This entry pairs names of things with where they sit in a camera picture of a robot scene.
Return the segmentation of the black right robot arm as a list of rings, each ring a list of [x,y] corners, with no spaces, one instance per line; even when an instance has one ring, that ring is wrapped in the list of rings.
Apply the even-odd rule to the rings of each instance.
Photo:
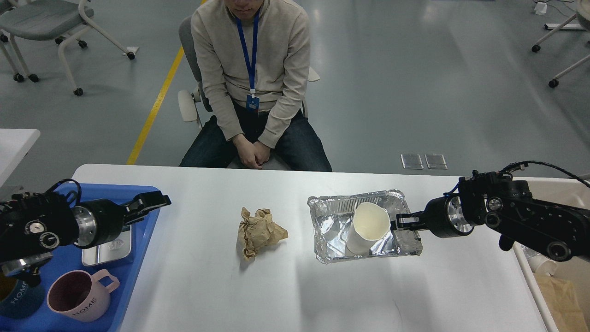
[[[426,230],[446,239],[468,236],[474,227],[486,225],[500,234],[503,251],[520,243],[556,262],[574,257],[588,262],[589,210],[534,198],[527,181],[513,178],[531,164],[524,160],[497,172],[474,170],[424,210],[397,214],[390,231]]]

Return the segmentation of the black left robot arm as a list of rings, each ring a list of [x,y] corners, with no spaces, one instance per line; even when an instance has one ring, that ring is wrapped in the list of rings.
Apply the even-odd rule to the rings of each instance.
[[[151,211],[171,205],[161,191],[137,194],[116,204],[99,198],[82,201],[83,188],[58,191],[71,179],[62,179],[43,193],[15,193],[1,203],[1,270],[30,287],[41,283],[40,268],[52,259],[59,246],[70,244],[89,249],[115,240],[127,227],[142,221]]]

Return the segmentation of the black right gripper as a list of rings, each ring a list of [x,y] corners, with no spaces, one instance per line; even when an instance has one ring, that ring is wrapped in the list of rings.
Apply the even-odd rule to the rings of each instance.
[[[429,229],[440,238],[468,236],[474,226],[466,221],[459,196],[439,197],[429,201],[424,211],[398,213],[396,231],[425,231]]]

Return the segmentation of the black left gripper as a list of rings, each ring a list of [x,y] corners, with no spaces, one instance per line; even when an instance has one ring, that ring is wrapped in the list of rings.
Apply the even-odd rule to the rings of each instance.
[[[132,224],[143,221],[151,211],[169,205],[169,196],[161,191],[137,194],[124,207],[105,198],[81,202],[72,208],[79,230],[73,244],[89,249],[111,242],[129,231]]]

